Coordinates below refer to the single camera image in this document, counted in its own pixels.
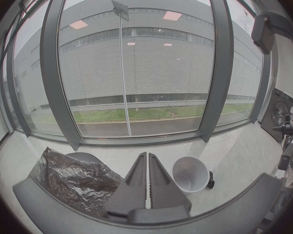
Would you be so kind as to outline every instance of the washing machine door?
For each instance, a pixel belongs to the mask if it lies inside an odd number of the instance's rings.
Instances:
[[[290,114],[289,106],[282,100],[277,100],[271,108],[271,120],[275,126],[284,124],[285,115]]]

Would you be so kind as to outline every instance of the crumpled black bag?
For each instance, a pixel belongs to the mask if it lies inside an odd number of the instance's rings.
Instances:
[[[29,176],[63,203],[95,217],[107,216],[105,204],[123,180],[105,164],[83,163],[48,147]]]

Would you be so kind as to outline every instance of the gray corrugated building facade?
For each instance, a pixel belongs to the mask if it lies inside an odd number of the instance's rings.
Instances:
[[[116,1],[129,8],[130,20],[122,22],[128,107],[204,105],[215,49],[211,7],[196,0]],[[167,11],[182,16],[164,20]],[[87,26],[69,26],[78,20]],[[232,23],[235,52],[226,103],[253,102],[262,54],[250,35]],[[63,11],[59,65],[73,111],[123,108],[118,28],[111,0],[85,0]],[[31,98],[24,102],[28,112],[49,109],[40,72],[40,31],[14,61],[18,97]]]

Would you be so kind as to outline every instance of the road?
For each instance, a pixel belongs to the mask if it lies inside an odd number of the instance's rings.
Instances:
[[[218,125],[224,125],[247,119],[249,111],[223,114],[219,118]],[[136,121],[130,123],[132,136],[163,135],[180,132],[195,131],[198,129],[201,117],[169,119],[156,121]],[[53,123],[35,123],[37,131],[44,133],[56,133],[58,126]],[[128,137],[127,123],[93,123],[78,124],[83,137]]]

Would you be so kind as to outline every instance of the vent grille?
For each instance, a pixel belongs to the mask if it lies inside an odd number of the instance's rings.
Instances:
[[[278,203],[278,201],[279,201],[279,199],[280,199],[280,197],[281,197],[281,195],[283,193],[284,193],[284,191],[279,192],[279,195],[278,195],[277,199],[275,200],[275,202],[273,203],[273,205],[271,206],[271,208],[269,210],[271,213],[275,213],[275,207],[276,207],[276,205],[277,205],[277,203]]]

